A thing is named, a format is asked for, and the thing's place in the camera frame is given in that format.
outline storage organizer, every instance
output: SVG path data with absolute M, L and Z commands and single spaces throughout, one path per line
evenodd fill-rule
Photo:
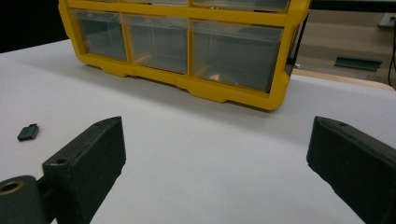
M 310 0 L 60 0 L 76 56 L 120 76 L 273 110 Z

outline white tabletop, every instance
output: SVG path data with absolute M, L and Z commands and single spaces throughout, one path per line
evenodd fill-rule
M 219 104 L 75 57 L 65 40 L 0 54 L 0 181 L 122 116 L 127 162 L 92 223 L 362 223 L 305 160 L 315 116 L 396 147 L 396 92 L 292 76 L 272 112 Z M 36 140 L 17 135 L 37 123 Z

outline wall outlet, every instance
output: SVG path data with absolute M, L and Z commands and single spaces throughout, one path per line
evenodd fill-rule
M 383 27 L 393 27 L 394 21 L 391 18 L 395 18 L 396 20 L 396 13 L 385 13 L 378 25 Z

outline black cable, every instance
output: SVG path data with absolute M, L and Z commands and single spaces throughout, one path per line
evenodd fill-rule
M 393 20 L 393 52 L 392 52 L 392 59 L 390 60 L 390 65 L 389 65 L 389 70 L 388 70 L 388 84 L 392 86 L 390 82 L 390 72 L 392 71 L 392 66 L 394 67 L 394 70 L 396 72 L 396 59 L 395 59 L 395 53 L 396 53 L 396 19 L 392 18 Z

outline yellow storage rack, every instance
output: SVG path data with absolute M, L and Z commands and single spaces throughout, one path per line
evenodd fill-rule
M 285 0 L 288 1 L 287 7 L 280 8 L 281 11 L 278 12 L 246 10 L 245 8 L 239 10 L 239 8 L 232 7 L 205 7 L 197 4 L 200 0 L 184 1 L 185 6 L 169 6 L 150 4 L 147 3 L 148 0 L 140 0 L 140 2 L 139 0 L 59 0 L 59 11 L 66 33 L 73 43 L 76 56 L 85 64 L 99 67 L 105 72 L 119 77 L 144 77 L 171 84 L 187 90 L 191 95 L 219 103 L 233 101 L 265 110 L 273 110 L 281 106 L 290 81 L 290 74 L 285 71 L 287 60 L 296 33 L 308 14 L 311 0 Z M 99 21 L 99 24 L 93 23 L 84 30 L 84 20 L 87 18 L 89 20 L 93 18 L 94 21 Z M 100 52 L 100 45 L 98 47 L 92 44 L 92 41 L 95 40 L 89 38 L 90 29 L 106 25 L 108 28 L 110 24 L 100 24 L 100 21 L 111 21 L 120 26 L 120 36 L 115 35 L 116 38 L 113 41 L 118 43 L 117 48 L 122 49 L 121 54 L 116 52 L 115 54 L 110 53 L 110 56 L 104 55 Z M 172 66 L 173 61 L 165 63 L 165 68 L 142 63 L 145 54 L 144 52 L 139 54 L 137 51 L 144 51 L 145 45 L 152 45 L 152 41 L 155 41 L 150 34 L 147 37 L 141 35 L 145 34 L 145 30 L 147 30 L 142 28 L 144 26 L 152 29 L 165 29 L 165 33 L 163 30 L 159 30 L 160 32 L 156 33 L 157 37 L 154 37 L 158 39 L 158 36 L 165 36 L 165 39 L 160 43 L 164 50 L 174 48 L 181 55 L 185 54 L 185 59 L 181 59 L 182 63 L 179 67 L 175 69 L 166 67 Z M 182 34 L 181 38 L 169 42 L 167 38 L 169 35 L 179 34 L 177 27 L 182 32 L 185 29 L 185 36 L 183 37 Z M 261 33 L 266 35 L 266 41 L 269 40 L 269 44 L 263 44 L 262 48 Z M 238 43 L 235 45 L 234 42 L 238 38 L 241 43 L 244 43 L 243 47 L 240 47 Z M 212 40 L 219 41 L 219 43 L 225 41 L 226 44 L 222 43 L 220 47 L 216 47 L 208 42 Z M 180 49 L 177 45 L 186 45 L 186 47 Z M 233 57 L 233 52 L 235 52 L 233 48 L 236 51 L 245 50 L 247 52 L 241 53 L 245 55 Z M 268 58 L 265 53 L 269 52 L 274 57 L 274 68 L 269 70 L 271 74 L 266 79 L 269 83 L 264 87 L 264 84 L 261 84 L 262 78 L 254 76 L 252 79 L 246 77 L 247 80 L 240 82 L 233 81 L 228 77 L 223 80 L 221 74 L 216 75 L 216 72 L 212 72 L 210 76 L 206 77 L 197 75 L 197 67 L 202 68 L 202 65 L 198 64 L 205 63 L 207 60 L 206 49 L 222 52 L 222 59 L 220 59 L 222 61 L 216 63 L 236 66 L 236 68 L 224 69 L 229 69 L 228 71 L 231 72 L 238 71 L 241 77 L 244 75 L 244 70 L 242 68 L 238 70 L 238 66 L 245 66 L 244 69 L 255 66 L 255 64 L 260 66 Z M 262 60 L 258 59 L 261 52 L 264 55 Z M 250 62 L 254 64 L 236 61 L 243 61 L 244 57 L 252 58 Z

